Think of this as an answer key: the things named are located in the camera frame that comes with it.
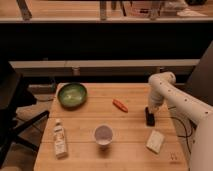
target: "floor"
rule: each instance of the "floor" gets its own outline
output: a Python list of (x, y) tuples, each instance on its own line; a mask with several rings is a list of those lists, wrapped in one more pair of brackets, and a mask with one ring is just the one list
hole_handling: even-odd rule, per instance
[[(43, 20), (43, 19), (68, 19), (68, 20), (90, 20), (90, 19), (99, 19), (100, 17), (100, 4), (98, 1), (48, 1), (48, 0), (26, 0), (29, 10), (33, 15), (33, 20)], [(132, 18), (131, 13), (131, 5), (129, 2), (124, 2), (124, 8), (127, 13), (127, 18)], [(190, 10), (196, 11), (198, 13), (204, 14), (207, 17), (213, 16), (213, 0), (207, 0), (204, 5), (190, 5), (187, 7)], [(196, 13), (187, 13), (187, 16), (195, 15)], [(117, 8), (112, 10), (111, 2), (107, 2), (107, 18), (119, 18), (125, 21), (125, 17), (120, 8), (120, 5), (117, 3)], [(14, 20), (21, 19), (21, 13), (18, 8), (16, 0), (0, 0), (0, 20)]]
[[(53, 94), (35, 94), (35, 96), (38, 99), (38, 103), (36, 105), (18, 109), (17, 113), (18, 113), (18, 119), (20, 120), (20, 123), (22, 122), (21, 120), (27, 120), (44, 110), (50, 109)], [(185, 118), (175, 108), (173, 108), (172, 104), (168, 103), (168, 108), (171, 108), (170, 109), (171, 116), (177, 117), (184, 122), (184, 124), (187, 128), (187, 132), (189, 134), (190, 124), (189, 124), (187, 118)], [(185, 135), (184, 128), (180, 124), (180, 122), (177, 121), (176, 119), (174, 119), (173, 122), (174, 122), (174, 125), (176, 128), (176, 131), (177, 131), (177, 135)], [(31, 141), (32, 143), (39, 145), (41, 138), (42, 138), (42, 132), (45, 128), (45, 124), (46, 124), (46, 118), (39, 121), (37, 124), (35, 124), (34, 126), (30, 127), (28, 130), (26, 130), (25, 133), (22, 134), (22, 136), (24, 138), (26, 138), (27, 140)], [(193, 139), (192, 137), (189, 138), (189, 147), (190, 148), (191, 148), (191, 143), (192, 143), (192, 139)], [(183, 151), (186, 156), (186, 160), (189, 161), (190, 154), (189, 154), (189, 151), (188, 151), (188, 148), (186, 145), (186, 139), (179, 138), (179, 140), (183, 147)], [(10, 151), (5, 160), (4, 167), (5, 166), (17, 166), (20, 169), (22, 169), (22, 171), (32, 171), (35, 159), (36, 159), (35, 152), (33, 152), (21, 145), (13, 144), (12, 147), (10, 148)]]

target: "bottle cap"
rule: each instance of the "bottle cap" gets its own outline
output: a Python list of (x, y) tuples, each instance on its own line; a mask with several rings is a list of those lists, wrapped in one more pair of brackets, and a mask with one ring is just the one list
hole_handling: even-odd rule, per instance
[(58, 118), (57, 118), (57, 119), (55, 120), (55, 123), (56, 123), (56, 124), (60, 124), (60, 123), (61, 123), (61, 119), (58, 119)]

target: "green bowl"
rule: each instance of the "green bowl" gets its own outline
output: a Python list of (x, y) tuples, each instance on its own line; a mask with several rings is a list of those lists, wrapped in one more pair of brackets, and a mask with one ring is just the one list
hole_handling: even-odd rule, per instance
[(58, 92), (58, 100), (65, 108), (76, 108), (82, 105), (86, 98), (87, 90), (79, 83), (66, 84)]

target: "black object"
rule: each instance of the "black object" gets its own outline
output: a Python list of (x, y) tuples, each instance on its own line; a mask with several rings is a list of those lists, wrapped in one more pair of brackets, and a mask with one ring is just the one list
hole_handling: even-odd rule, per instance
[(12, 142), (20, 143), (34, 151), (38, 147), (18, 136), (26, 128), (39, 119), (49, 115), (49, 111), (33, 117), (25, 123), (17, 126), (15, 120), (16, 109), (36, 103), (35, 97), (27, 91), (28, 84), (21, 74), (15, 72), (8, 61), (0, 61), (0, 167), (5, 160)]
[(206, 0), (186, 0), (186, 2), (189, 5), (203, 5), (205, 4)]
[(148, 107), (145, 108), (145, 114), (146, 114), (146, 125), (155, 126), (155, 116), (153, 113), (149, 113)]
[(200, 59), (213, 40), (213, 20), (6, 22), (0, 23), (0, 38), (7, 60)]

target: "plastic bottle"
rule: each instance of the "plastic bottle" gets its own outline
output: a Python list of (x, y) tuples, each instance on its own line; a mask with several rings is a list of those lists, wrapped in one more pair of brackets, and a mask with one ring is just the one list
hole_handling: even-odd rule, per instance
[(62, 158), (68, 155), (65, 132), (63, 126), (61, 125), (60, 119), (55, 120), (54, 148), (55, 148), (55, 155), (57, 158)]

